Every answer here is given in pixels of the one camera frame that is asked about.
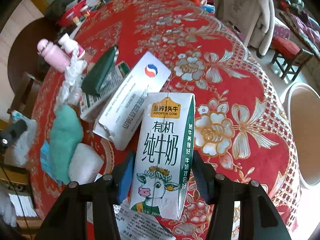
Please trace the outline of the dark green pouch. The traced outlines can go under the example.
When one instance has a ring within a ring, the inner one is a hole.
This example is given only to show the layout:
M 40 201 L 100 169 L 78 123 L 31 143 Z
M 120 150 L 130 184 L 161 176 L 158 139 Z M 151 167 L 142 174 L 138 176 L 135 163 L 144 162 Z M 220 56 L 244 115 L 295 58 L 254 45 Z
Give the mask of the dark green pouch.
M 118 55 L 117 45 L 110 47 L 103 53 L 82 82 L 81 89 L 84 93 L 92 96 L 99 95 L 100 90 L 111 80 L 108 76 L 114 72 Z

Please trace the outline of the milk carton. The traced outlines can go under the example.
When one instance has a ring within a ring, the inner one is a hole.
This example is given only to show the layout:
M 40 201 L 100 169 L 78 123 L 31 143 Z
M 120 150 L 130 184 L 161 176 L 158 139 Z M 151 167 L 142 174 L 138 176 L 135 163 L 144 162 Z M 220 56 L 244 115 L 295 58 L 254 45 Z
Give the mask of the milk carton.
M 131 210 L 179 220 L 194 148 L 193 93 L 149 93 L 131 186 Z

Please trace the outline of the dark wooden chair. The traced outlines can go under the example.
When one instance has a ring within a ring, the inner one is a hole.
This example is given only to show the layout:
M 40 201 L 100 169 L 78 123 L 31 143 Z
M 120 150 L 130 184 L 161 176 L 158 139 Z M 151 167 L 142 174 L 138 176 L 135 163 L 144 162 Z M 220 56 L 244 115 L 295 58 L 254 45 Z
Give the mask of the dark wooden chair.
M 13 111 L 18 111 L 28 119 L 31 119 L 37 95 L 41 87 L 41 81 L 36 79 L 31 74 L 24 72 L 17 92 L 14 96 L 11 106 L 7 110 L 7 113 L 11 114 Z

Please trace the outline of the white cardboard box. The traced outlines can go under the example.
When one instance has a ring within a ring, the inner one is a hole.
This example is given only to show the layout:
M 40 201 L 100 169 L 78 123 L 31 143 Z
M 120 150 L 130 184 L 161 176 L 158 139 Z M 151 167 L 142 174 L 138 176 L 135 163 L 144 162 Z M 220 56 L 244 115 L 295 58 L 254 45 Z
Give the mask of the white cardboard box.
M 148 93 L 158 93 L 171 70 L 147 51 L 108 99 L 93 132 L 123 151 L 140 125 Z

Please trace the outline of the printed white paper packet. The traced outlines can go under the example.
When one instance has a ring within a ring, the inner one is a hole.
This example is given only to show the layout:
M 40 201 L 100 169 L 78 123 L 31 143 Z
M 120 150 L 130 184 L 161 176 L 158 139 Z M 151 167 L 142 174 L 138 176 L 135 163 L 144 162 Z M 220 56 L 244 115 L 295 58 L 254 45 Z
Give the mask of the printed white paper packet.
M 121 239 L 176 239 L 152 216 L 138 213 L 126 205 L 114 205 L 114 214 Z

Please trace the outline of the beige trash bin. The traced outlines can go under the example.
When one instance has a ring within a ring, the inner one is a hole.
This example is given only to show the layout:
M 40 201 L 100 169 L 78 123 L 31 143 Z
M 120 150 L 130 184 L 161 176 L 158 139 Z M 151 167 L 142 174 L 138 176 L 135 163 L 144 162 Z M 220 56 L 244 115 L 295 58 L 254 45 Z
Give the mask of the beige trash bin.
M 319 95 L 308 84 L 291 85 L 283 103 L 298 153 L 304 188 L 319 185 Z

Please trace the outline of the white tissue pack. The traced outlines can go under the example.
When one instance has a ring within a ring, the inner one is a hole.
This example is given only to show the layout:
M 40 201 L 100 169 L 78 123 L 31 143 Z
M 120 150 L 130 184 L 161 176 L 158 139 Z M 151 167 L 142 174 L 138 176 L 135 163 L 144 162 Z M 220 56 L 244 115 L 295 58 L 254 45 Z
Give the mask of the white tissue pack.
M 94 182 L 103 164 L 103 159 L 91 146 L 79 143 L 68 168 L 70 181 L 80 185 Z

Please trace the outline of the chair with white coat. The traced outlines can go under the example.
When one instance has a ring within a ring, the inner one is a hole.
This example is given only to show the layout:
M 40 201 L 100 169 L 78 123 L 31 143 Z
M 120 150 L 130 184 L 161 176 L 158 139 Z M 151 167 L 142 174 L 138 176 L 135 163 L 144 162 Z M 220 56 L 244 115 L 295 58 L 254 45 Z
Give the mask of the chair with white coat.
M 258 57 L 267 53 L 274 32 L 273 0 L 214 0 L 215 16 L 237 27 L 244 44 L 257 50 Z

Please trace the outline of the teal green cloth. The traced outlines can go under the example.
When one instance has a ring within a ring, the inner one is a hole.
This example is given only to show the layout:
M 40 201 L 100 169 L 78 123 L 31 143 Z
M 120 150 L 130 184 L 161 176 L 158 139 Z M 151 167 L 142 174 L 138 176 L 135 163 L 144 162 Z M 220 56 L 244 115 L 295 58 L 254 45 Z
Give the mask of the teal green cloth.
M 53 177 L 64 184 L 70 182 L 68 168 L 76 146 L 84 136 L 81 122 L 68 105 L 59 106 L 50 132 L 50 157 Z

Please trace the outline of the red floral tablecloth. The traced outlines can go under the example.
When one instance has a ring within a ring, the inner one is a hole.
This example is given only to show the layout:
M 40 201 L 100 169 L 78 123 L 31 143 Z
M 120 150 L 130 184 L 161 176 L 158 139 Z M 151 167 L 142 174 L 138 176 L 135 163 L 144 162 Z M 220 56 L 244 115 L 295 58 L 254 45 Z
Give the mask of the red floral tablecloth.
M 189 0 L 113 0 L 85 20 L 75 39 L 92 63 L 115 44 L 117 62 L 130 68 L 147 51 L 162 61 L 172 74 L 161 92 L 195 95 L 194 148 L 203 160 L 230 180 L 259 181 L 289 233 L 295 230 L 298 158 L 284 109 L 260 64 L 213 14 Z M 63 80 L 50 68 L 32 113 L 38 126 L 28 165 L 41 219 L 63 190 L 40 162 Z M 151 239 L 205 239 L 212 211 L 191 175 L 180 220 L 153 217 Z

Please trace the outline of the white plastic bag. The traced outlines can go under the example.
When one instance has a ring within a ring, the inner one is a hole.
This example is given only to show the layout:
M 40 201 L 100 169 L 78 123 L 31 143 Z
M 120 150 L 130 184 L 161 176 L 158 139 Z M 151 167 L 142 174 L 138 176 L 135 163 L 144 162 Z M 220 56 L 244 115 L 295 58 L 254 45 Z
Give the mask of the white plastic bag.
M 73 52 L 70 65 L 67 66 L 64 72 L 64 81 L 56 96 L 54 111 L 62 105 L 76 106 L 82 95 L 82 73 L 87 67 L 87 62 L 76 56 L 76 51 Z

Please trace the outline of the small stool red cushion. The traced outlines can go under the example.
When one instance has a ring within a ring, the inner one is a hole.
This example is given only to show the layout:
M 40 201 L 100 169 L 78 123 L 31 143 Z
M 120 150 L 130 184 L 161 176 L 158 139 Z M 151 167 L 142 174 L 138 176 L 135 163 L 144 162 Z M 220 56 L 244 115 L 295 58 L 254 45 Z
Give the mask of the small stool red cushion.
M 291 81 L 295 81 L 302 68 L 312 59 L 313 53 L 299 48 L 295 42 L 282 38 L 272 38 L 274 56 L 271 63 L 276 63 L 281 71 L 281 79 L 287 75 L 293 75 Z

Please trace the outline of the blue tissue pack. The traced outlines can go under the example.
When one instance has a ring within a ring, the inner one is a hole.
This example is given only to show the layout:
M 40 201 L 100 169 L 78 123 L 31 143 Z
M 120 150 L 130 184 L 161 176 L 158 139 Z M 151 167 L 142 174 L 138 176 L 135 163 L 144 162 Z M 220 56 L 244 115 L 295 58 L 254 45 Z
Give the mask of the blue tissue pack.
M 62 181 L 56 180 L 56 178 L 53 175 L 52 161 L 50 157 L 50 146 L 46 140 L 43 142 L 43 145 L 40 149 L 40 162 L 43 172 L 48 174 L 48 176 L 50 176 L 50 178 L 52 178 L 53 181 L 55 181 L 59 186 L 61 186 Z

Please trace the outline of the round dark wooden tabletop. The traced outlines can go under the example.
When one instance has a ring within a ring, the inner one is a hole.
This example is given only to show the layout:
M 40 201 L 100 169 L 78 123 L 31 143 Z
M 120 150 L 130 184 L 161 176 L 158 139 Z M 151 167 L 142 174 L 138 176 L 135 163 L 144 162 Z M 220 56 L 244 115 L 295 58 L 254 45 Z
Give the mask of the round dark wooden tabletop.
M 43 38 L 55 41 L 57 32 L 57 26 L 43 17 L 29 23 L 15 38 L 8 57 L 8 78 L 14 93 L 25 72 L 44 80 L 50 66 L 38 54 L 37 44 Z

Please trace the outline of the green white medicine box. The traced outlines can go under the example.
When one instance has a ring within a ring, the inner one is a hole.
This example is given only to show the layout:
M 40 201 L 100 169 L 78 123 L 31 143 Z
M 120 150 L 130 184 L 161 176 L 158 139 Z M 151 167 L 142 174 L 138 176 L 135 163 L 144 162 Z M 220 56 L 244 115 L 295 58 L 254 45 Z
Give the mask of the green white medicine box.
M 98 96 L 82 93 L 80 100 L 80 119 L 86 122 L 94 122 L 100 114 L 108 98 L 117 90 L 130 71 L 127 63 L 121 61 L 115 66 L 111 81 L 100 91 Z

